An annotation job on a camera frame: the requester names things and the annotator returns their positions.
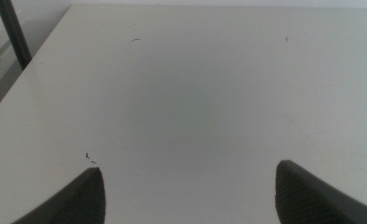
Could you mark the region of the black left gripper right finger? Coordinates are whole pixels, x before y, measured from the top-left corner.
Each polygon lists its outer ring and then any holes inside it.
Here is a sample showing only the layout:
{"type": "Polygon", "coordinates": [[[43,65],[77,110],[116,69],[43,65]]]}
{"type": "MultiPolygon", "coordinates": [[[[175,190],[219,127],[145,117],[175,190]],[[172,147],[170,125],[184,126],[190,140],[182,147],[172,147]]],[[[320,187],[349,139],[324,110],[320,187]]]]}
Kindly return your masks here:
{"type": "Polygon", "coordinates": [[[277,165],[275,190],[281,223],[367,224],[367,205],[290,160],[277,165]]]}

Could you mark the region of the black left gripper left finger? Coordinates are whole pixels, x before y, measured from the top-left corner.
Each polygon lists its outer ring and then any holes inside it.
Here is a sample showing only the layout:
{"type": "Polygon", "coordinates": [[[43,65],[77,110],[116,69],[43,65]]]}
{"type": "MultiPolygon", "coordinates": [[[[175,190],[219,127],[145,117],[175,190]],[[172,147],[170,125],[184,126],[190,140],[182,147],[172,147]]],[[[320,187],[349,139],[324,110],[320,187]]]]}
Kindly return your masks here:
{"type": "Polygon", "coordinates": [[[106,194],[98,167],[88,168],[15,224],[103,224],[106,194]]]}

